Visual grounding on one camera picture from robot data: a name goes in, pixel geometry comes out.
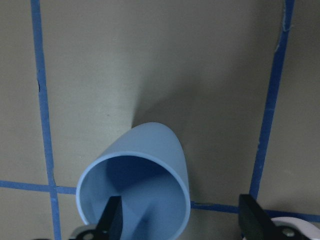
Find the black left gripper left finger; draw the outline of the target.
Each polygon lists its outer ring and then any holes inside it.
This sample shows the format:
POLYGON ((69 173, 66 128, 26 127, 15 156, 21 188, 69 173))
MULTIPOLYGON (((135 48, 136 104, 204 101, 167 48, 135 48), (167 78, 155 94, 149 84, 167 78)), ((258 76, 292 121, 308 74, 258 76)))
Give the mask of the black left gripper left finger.
POLYGON ((121 196, 111 196, 95 227, 95 240, 119 240, 123 231, 121 196))

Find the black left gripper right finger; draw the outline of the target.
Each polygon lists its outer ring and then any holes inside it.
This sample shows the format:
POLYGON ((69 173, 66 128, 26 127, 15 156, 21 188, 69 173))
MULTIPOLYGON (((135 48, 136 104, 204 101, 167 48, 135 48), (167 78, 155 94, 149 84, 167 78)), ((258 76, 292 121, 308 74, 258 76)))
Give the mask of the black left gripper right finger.
POLYGON ((247 240, 281 240, 282 233, 250 194, 238 199, 238 224, 247 240))

